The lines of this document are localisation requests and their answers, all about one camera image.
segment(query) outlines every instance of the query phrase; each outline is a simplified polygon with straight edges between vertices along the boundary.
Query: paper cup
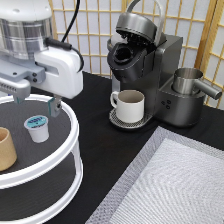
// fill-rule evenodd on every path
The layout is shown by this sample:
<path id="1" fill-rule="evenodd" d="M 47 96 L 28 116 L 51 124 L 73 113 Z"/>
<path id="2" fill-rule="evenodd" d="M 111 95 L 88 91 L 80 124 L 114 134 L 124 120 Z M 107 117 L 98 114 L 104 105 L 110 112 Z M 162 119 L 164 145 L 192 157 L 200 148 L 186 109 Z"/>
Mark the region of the paper cup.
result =
<path id="1" fill-rule="evenodd" d="M 0 128 L 0 171 L 11 167 L 16 159 L 16 150 L 9 130 Z"/>
<path id="2" fill-rule="evenodd" d="M 30 117 L 24 123 L 32 140 L 36 143 L 45 142 L 49 138 L 48 118 L 42 115 Z"/>

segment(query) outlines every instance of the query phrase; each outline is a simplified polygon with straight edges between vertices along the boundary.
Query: coffee maker lid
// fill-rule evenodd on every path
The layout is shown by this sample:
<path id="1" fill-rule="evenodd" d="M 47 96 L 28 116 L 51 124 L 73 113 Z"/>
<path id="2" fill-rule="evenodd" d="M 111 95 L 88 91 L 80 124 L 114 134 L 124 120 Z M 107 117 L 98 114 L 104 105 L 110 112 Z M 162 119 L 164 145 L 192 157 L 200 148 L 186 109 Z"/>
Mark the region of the coffee maker lid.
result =
<path id="1" fill-rule="evenodd" d="M 126 12 L 120 15 L 116 26 L 116 31 L 121 35 L 125 35 L 127 33 L 137 34 L 138 36 L 154 43 L 157 47 L 166 40 L 164 33 L 162 33 L 165 17 L 163 7 L 158 0 L 154 0 L 160 13 L 159 26 L 157 27 L 148 18 L 131 13 L 139 1 L 140 0 L 133 0 L 128 5 Z"/>
<path id="2" fill-rule="evenodd" d="M 137 34 L 150 42 L 154 42 L 157 26 L 148 18 L 134 13 L 122 13 L 118 19 L 116 31 Z"/>

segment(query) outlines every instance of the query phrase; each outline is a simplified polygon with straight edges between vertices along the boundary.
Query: gray mat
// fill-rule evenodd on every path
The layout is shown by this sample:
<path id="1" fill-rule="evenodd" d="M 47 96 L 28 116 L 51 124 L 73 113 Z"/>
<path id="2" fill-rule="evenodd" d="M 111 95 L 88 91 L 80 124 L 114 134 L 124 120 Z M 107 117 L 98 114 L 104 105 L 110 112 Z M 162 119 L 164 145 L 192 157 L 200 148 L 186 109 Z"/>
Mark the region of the gray mat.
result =
<path id="1" fill-rule="evenodd" d="M 136 158 L 128 166 L 119 180 L 116 182 L 105 199 L 98 206 L 86 224 L 109 224 L 110 219 L 124 197 L 129 192 L 131 186 L 135 183 L 140 173 L 148 164 L 165 138 L 176 141 L 180 144 L 194 148 L 208 155 L 224 159 L 224 153 L 218 149 L 207 146 L 192 139 L 183 137 L 173 132 L 167 131 L 161 127 L 157 128 Z"/>
<path id="2" fill-rule="evenodd" d="M 34 143 L 24 128 L 29 117 L 44 115 L 48 117 L 49 139 L 43 143 Z M 9 129 L 17 152 L 16 163 L 0 175 L 29 167 L 51 155 L 67 139 L 71 123 L 68 115 L 62 110 L 57 118 L 48 115 L 46 102 L 25 101 L 20 105 L 14 102 L 0 104 L 0 127 Z"/>
<path id="3" fill-rule="evenodd" d="M 110 222 L 221 224 L 223 170 L 222 159 L 165 139 Z"/>

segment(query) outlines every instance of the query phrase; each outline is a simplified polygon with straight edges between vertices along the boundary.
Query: stainless steel pitcher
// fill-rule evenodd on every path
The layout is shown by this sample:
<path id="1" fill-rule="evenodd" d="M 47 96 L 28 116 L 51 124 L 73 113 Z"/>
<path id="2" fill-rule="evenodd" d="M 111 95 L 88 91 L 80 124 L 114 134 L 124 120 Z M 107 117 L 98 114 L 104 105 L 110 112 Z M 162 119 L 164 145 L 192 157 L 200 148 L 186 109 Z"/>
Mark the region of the stainless steel pitcher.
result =
<path id="1" fill-rule="evenodd" d="M 175 71 L 173 89 L 183 95 L 194 95 L 199 91 L 204 92 L 217 100 L 222 92 L 201 81 L 203 73 L 196 68 L 179 68 Z"/>

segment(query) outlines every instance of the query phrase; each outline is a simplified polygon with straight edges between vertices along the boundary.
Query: black countertop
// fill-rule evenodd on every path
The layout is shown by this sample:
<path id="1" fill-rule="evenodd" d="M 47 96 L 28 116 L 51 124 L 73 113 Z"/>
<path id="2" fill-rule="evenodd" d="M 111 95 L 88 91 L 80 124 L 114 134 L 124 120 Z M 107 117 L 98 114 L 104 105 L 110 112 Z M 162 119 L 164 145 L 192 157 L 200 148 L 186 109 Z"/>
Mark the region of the black countertop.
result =
<path id="1" fill-rule="evenodd" d="M 73 100 L 64 99 L 80 125 L 84 176 L 71 203 L 48 224 L 83 224 L 101 203 L 158 126 L 224 150 L 224 111 L 203 107 L 200 122 L 175 128 L 152 120 L 136 132 L 123 132 L 109 122 L 111 80 L 84 73 L 84 89 Z M 32 93 L 49 95 L 33 89 Z"/>

